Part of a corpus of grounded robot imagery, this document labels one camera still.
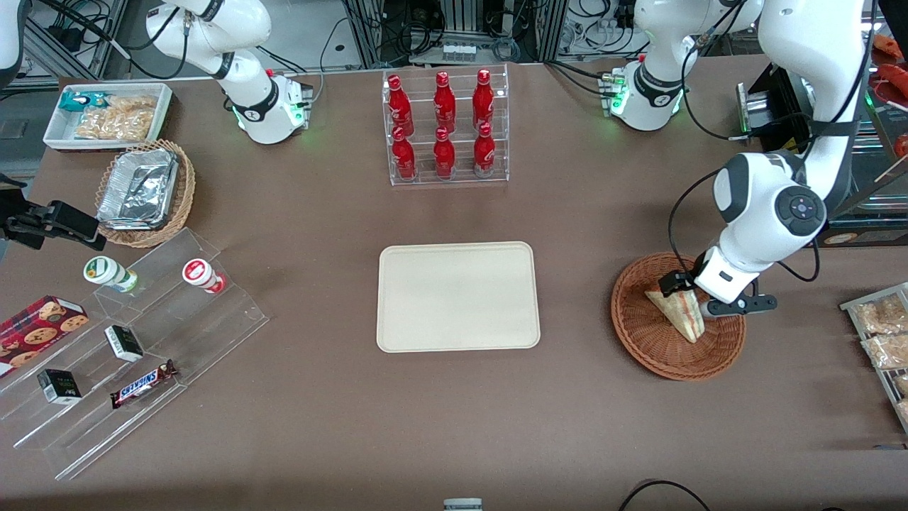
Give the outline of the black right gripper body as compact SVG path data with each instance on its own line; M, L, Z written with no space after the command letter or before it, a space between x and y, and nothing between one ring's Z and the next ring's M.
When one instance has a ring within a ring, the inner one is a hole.
M54 206L39 206L26 200L22 192L1 192L1 223L4 238L40 250L52 231L48 218Z

